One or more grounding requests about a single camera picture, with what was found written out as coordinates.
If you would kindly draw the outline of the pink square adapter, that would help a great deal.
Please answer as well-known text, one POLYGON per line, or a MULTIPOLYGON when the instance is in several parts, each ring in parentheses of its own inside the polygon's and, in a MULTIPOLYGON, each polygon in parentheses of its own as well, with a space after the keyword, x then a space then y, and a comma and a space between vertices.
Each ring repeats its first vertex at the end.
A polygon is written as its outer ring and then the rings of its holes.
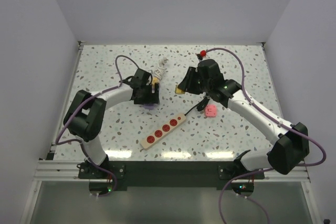
POLYGON ((214 118, 217 116, 217 106, 214 104, 208 104, 204 109, 204 114, 207 118, 214 118))

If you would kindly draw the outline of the purple power strip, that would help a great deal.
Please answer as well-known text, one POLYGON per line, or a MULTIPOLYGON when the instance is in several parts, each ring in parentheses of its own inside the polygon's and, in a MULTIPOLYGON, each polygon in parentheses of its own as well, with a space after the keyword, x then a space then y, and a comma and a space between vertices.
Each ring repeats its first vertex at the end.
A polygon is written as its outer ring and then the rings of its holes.
POLYGON ((157 107, 157 104, 144 104, 143 108, 147 110, 154 110, 157 107))

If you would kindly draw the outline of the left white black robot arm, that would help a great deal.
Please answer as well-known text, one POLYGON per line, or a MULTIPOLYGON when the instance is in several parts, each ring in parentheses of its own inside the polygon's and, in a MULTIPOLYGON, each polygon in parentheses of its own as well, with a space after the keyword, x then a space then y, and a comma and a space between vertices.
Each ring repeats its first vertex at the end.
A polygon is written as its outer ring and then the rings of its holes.
POLYGON ((68 130, 76 137, 72 141, 80 144, 86 160, 91 164, 91 173, 97 178, 105 177, 109 171, 109 159, 99 140, 105 111, 128 101, 133 101, 136 105, 159 104, 159 83, 159 77, 139 68, 133 76, 123 79, 116 87, 96 93, 78 91, 64 117, 64 127, 55 143, 69 143, 69 140, 60 141, 64 131, 68 130))

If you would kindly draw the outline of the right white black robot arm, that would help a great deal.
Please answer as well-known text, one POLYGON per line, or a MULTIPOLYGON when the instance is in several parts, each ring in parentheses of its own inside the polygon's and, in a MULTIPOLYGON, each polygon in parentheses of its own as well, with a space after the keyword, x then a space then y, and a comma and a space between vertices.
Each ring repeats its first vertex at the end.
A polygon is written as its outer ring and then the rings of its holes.
POLYGON ((241 84, 225 79, 215 60, 202 60, 197 67, 189 67, 177 87, 187 93, 210 96, 213 101, 246 119, 270 142, 269 149, 247 150, 235 159, 237 177, 246 178, 252 171, 262 168, 272 168, 287 175, 309 154, 307 127, 279 118, 260 105, 243 91, 241 84))

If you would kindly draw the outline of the orange yellow charger plug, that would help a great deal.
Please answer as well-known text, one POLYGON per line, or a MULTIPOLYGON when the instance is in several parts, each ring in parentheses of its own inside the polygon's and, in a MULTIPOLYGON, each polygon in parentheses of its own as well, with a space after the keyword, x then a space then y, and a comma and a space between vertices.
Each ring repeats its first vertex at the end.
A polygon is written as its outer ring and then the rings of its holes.
POLYGON ((156 83, 160 83, 160 80, 154 77, 152 80, 152 85, 155 85, 156 83))

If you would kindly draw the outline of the olive yellow charger plug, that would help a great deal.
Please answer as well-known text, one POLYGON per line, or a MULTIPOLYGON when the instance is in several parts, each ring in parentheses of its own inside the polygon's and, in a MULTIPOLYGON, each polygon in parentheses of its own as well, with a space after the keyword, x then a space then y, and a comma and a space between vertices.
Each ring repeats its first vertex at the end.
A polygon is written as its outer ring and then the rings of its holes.
POLYGON ((181 90, 178 85, 175 86, 175 94, 184 94, 185 92, 181 90))

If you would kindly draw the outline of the beige red power strip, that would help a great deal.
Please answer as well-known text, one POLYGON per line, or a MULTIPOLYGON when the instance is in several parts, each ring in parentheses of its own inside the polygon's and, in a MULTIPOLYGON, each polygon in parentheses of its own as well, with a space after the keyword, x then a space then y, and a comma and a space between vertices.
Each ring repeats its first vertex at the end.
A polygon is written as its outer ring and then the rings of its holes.
POLYGON ((148 134, 140 142, 142 148, 145 150, 151 148, 153 145, 172 133, 176 128, 181 126, 185 121, 186 115, 184 113, 179 113, 175 117, 169 119, 167 122, 163 123, 160 127, 155 129, 152 133, 148 134))

